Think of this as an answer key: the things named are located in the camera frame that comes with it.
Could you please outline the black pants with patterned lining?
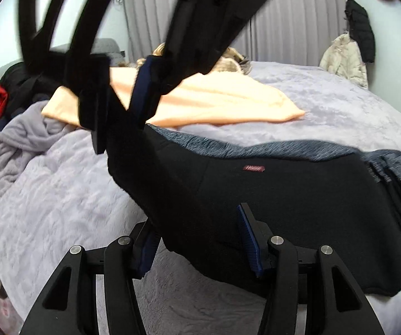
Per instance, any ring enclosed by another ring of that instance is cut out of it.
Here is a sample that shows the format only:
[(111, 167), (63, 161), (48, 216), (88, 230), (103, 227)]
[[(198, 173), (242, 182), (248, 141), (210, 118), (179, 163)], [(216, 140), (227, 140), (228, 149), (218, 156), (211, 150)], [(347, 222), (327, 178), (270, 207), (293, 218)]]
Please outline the black pants with patterned lining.
[(168, 250), (203, 275), (261, 293), (240, 204), (274, 235), (333, 247), (365, 293), (401, 291), (401, 152), (320, 141), (240, 147), (138, 125), (111, 95), (108, 170)]

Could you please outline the tan striped garment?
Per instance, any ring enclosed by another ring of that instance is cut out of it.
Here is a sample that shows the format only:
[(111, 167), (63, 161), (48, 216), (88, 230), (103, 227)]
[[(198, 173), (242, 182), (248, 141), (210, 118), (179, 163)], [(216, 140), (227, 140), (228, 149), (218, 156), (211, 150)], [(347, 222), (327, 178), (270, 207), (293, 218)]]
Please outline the tan striped garment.
[[(165, 43), (160, 44), (152, 53), (152, 55), (160, 56), (165, 49)], [(199, 51), (196, 49), (189, 48), (189, 55), (191, 58), (195, 58), (197, 61), (199, 58)], [(136, 60), (135, 68), (140, 68), (146, 58), (139, 58)], [(252, 70), (252, 65), (250, 61), (242, 55), (239, 51), (232, 47), (228, 47), (224, 54), (217, 60), (214, 67), (209, 71), (209, 73), (239, 73), (241, 75), (248, 75)]]

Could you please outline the grey padded headboard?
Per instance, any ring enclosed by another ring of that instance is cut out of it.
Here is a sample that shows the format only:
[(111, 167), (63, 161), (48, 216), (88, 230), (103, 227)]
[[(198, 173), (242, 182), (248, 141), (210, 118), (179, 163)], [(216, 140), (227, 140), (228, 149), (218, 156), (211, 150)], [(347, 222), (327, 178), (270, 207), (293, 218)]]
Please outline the grey padded headboard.
[[(110, 58), (111, 67), (119, 67), (121, 64), (126, 64), (125, 52), (121, 51), (117, 42), (111, 38), (95, 39), (92, 48), (94, 54), (106, 54)], [(6, 70), (14, 64), (22, 62), (22, 59), (14, 60), (0, 67), (0, 79)]]

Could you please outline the pink plastic bag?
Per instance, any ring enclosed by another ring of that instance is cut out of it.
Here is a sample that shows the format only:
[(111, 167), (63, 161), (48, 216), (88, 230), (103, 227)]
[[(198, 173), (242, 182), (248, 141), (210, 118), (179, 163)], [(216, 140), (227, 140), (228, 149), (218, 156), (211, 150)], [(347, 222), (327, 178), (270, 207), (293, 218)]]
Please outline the pink plastic bag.
[(18, 315), (9, 298), (0, 298), (0, 330), (4, 334), (20, 334), (23, 325), (22, 318)]

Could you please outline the peach orange cloth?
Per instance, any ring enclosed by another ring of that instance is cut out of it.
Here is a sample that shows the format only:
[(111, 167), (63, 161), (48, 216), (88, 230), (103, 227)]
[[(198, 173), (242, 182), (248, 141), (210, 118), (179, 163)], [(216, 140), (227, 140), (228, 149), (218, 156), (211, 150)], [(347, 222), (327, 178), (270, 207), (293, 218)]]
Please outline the peach orange cloth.
[[(111, 85), (128, 108), (137, 69), (110, 68)], [(64, 86), (58, 87), (41, 114), (47, 118), (82, 127), (78, 98)], [(147, 123), (162, 128), (193, 124), (284, 123), (306, 112), (281, 90), (234, 72), (200, 73), (186, 78), (172, 92), (162, 96), (155, 116)]]

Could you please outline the black clothes pile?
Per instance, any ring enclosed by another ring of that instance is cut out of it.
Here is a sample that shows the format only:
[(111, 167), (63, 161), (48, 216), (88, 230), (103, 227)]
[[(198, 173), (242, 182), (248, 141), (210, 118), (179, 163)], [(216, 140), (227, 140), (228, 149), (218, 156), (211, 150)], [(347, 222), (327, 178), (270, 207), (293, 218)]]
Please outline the black clothes pile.
[(0, 131), (16, 116), (24, 113), (32, 104), (49, 100), (60, 84), (43, 75), (31, 75), (20, 62), (12, 65), (0, 79), (8, 99), (0, 118)]

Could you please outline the grey fleece blanket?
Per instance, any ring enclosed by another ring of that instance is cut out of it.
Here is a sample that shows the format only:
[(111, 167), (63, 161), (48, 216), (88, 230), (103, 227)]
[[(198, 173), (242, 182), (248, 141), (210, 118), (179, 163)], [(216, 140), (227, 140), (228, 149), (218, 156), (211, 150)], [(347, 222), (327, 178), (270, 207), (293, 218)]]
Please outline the grey fleece blanket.
[(42, 115), (45, 100), (32, 104), (0, 131), (0, 197), (25, 171), (28, 163), (45, 154), (76, 127)]

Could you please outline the lavender plush bed cover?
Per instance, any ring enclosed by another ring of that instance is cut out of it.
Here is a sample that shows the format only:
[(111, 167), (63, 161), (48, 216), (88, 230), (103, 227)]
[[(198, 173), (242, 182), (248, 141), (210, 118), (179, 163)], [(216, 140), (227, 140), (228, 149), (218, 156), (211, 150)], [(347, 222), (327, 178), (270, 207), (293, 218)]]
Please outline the lavender plush bed cover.
[[(283, 91), (305, 115), (182, 131), (240, 146), (312, 139), (401, 151), (401, 113), (369, 91), (318, 67), (256, 62), (251, 76)], [(144, 218), (112, 180), (106, 157), (94, 153), (89, 132), (76, 129), (33, 158), (0, 197), (0, 280), (19, 316), (28, 316), (70, 247), (104, 247)], [(164, 247), (135, 289), (149, 334), (255, 334), (265, 304), (202, 276)]]

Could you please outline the grey pleated curtain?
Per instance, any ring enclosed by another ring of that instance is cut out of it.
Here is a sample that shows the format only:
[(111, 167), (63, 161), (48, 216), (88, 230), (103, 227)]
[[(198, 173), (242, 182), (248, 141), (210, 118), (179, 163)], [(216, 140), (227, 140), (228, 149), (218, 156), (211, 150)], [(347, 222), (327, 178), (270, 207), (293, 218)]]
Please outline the grey pleated curtain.
[[(122, 0), (131, 62), (165, 41), (177, 0)], [(346, 0), (268, 0), (231, 47), (251, 61), (316, 66), (347, 28)]]

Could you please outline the cream puffer jacket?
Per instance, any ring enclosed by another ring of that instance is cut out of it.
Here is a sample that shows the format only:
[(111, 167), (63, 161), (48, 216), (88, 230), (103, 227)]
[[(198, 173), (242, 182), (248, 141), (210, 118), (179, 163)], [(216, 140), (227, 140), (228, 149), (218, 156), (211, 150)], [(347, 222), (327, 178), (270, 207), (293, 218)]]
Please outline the cream puffer jacket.
[(319, 66), (327, 72), (343, 77), (361, 88), (369, 89), (366, 64), (360, 48), (349, 33), (339, 35), (326, 49)]

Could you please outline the black hanging jacket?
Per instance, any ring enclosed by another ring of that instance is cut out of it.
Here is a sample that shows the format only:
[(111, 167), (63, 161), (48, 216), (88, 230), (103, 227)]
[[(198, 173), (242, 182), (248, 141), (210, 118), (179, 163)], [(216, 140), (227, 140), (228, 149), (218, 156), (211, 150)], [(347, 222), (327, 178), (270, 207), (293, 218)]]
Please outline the black hanging jacket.
[(375, 35), (366, 9), (355, 0), (347, 0), (345, 15), (349, 26), (350, 38), (359, 46), (362, 61), (373, 64), (376, 55)]

